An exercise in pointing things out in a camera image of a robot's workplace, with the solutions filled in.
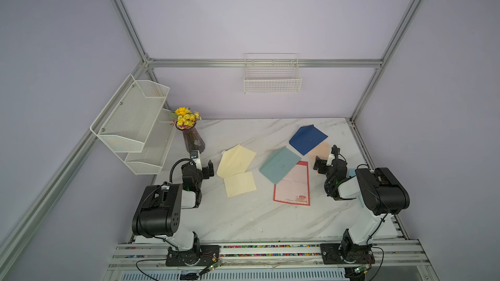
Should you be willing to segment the red bordered letter paper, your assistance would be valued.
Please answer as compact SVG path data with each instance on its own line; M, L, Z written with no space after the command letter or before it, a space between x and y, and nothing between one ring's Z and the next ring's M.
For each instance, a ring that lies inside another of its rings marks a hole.
M299 161L274 187L273 201L297 206L310 206L309 165Z

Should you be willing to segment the teal envelope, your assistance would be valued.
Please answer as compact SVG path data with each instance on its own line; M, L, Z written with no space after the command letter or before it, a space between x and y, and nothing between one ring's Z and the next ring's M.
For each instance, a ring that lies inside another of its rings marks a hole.
M277 185L300 160L300 156L287 147L282 147L270 154L259 172L274 185Z

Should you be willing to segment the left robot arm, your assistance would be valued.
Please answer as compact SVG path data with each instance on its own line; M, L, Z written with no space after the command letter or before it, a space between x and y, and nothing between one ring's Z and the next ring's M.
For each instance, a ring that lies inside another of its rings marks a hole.
M177 254L199 254L197 234L181 223L181 212L197 209L203 198L202 185L214 176L211 161L203 167L198 150L176 161L167 181L144 189L132 219L136 236L167 243Z

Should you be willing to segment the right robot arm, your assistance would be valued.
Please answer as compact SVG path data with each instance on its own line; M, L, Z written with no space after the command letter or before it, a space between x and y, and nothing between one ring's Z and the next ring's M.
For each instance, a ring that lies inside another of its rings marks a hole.
M324 261L370 264L372 238L388 218L409 207L408 192L387 167L372 170L367 164L361 164L350 176L348 164L337 146L332 147L328 159L316 157L313 169L326 177L324 191L328 197L336 201L357 200L362 207L339 244L321 246Z

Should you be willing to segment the cream envelope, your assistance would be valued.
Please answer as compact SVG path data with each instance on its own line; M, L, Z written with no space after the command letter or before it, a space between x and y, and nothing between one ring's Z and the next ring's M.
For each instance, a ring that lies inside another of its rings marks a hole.
M217 168L220 178L228 178L237 174L245 173L255 159L257 153L243 147L241 144L225 151Z

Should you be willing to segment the dark blue envelope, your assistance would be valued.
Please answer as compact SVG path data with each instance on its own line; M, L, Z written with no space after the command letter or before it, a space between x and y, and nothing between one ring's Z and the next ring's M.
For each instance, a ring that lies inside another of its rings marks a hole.
M302 126L289 140L289 144L304 156L327 138L328 136L314 125Z

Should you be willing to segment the dark glass vase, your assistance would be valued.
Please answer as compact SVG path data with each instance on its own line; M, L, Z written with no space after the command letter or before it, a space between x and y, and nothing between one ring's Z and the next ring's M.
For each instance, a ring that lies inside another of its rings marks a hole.
M182 130L182 135L188 152L199 151L201 154L205 151L205 142L195 127Z

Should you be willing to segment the peach paper sheet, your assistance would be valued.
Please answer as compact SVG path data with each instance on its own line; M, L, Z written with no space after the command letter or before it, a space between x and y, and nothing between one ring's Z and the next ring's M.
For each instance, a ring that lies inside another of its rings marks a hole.
M315 173L315 175L318 175L318 172L313 169L316 162L316 158L318 157L321 160L327 160L331 153L331 149L332 147L330 146L330 144L326 141L323 141L307 154L309 157L309 163L311 169Z

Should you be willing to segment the cream paper sheet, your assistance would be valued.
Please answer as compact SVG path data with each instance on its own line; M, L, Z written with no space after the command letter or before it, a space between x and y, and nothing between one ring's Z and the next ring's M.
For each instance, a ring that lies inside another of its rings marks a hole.
M256 191L257 189L252 172L226 177L224 184L228 198Z

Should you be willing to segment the yellow flower bouquet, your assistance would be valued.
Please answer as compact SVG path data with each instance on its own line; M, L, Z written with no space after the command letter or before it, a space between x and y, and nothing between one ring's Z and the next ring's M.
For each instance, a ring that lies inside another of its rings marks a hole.
M202 120L200 114L187 107L180 107L169 113L173 125L179 130L188 130L195 127L196 123Z

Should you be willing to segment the white mesh two-tier shelf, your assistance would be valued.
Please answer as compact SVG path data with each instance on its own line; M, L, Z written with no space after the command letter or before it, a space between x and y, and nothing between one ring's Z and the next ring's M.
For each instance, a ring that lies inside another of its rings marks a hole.
M90 126L90 131L135 175L163 170L174 138L169 87L129 75Z

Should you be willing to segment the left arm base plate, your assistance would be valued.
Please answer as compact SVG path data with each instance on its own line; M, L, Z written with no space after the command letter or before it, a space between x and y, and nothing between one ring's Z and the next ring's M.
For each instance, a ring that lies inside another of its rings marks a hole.
M195 246L189 251L177 251L169 247L165 265L167 267L205 267L213 264L219 257L219 245Z

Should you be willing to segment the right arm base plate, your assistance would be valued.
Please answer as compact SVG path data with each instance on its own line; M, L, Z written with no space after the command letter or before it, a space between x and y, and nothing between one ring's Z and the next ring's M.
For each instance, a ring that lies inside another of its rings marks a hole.
M325 265L375 263L371 248L366 245L344 246L342 243L322 243L320 254Z

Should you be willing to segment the aluminium front rail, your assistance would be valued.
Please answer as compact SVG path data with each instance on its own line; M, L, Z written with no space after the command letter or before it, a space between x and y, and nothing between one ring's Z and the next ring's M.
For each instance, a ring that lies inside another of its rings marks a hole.
M198 260L168 245L119 245L104 280L438 280L418 240L377 240L345 263L326 241L209 243Z

